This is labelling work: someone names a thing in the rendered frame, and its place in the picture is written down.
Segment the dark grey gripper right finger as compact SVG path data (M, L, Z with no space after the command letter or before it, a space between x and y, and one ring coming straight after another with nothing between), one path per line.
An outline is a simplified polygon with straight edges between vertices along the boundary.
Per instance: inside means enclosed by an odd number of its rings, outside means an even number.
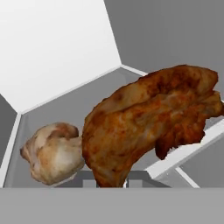
M147 171L131 171L129 173L129 176L126 178L125 187L126 188L144 188L144 187L168 188L169 186L152 179L150 174Z

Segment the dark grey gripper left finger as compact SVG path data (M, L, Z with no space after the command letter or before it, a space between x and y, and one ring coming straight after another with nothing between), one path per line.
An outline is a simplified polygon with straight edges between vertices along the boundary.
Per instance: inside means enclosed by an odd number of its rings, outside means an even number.
M61 184L60 187L96 188L97 184L91 171L79 171L72 180Z

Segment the brown roasted chicken drumstick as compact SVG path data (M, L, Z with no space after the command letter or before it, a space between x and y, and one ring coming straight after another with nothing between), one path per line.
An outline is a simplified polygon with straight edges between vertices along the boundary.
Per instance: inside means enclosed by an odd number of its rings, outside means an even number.
M121 187L146 152L165 159L172 148L199 143L207 119L224 116L217 81L217 72L199 66L149 73L98 103L83 129L66 122L38 129L20 155L48 186L87 166L98 186Z

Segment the white-rimmed grey fridge shelf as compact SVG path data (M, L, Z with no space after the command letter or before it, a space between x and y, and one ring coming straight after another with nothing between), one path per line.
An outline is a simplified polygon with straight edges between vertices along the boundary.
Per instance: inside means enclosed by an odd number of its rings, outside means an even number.
M96 101L94 96L101 91L106 90L109 83L105 78L95 80L86 86L80 87L73 92L63 95L55 101L46 105L35 108L21 116L19 128L15 143L10 152L10 160L7 170L4 174L3 184L7 187L23 187L23 186L60 186L67 181L72 180L75 175L80 172L83 166L76 174L67 178L58 184L45 185L32 178L29 163L20 155L21 148L40 128L53 123L69 123L78 130L83 129L84 122L88 114L102 100ZM29 182L25 183L23 177L28 176Z

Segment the white and grey fridge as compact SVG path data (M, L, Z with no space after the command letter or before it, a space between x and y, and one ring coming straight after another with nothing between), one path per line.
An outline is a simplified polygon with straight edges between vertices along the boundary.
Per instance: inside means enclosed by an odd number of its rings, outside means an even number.
M0 0L0 94L22 115L105 78L96 101L177 64L224 83L224 0Z

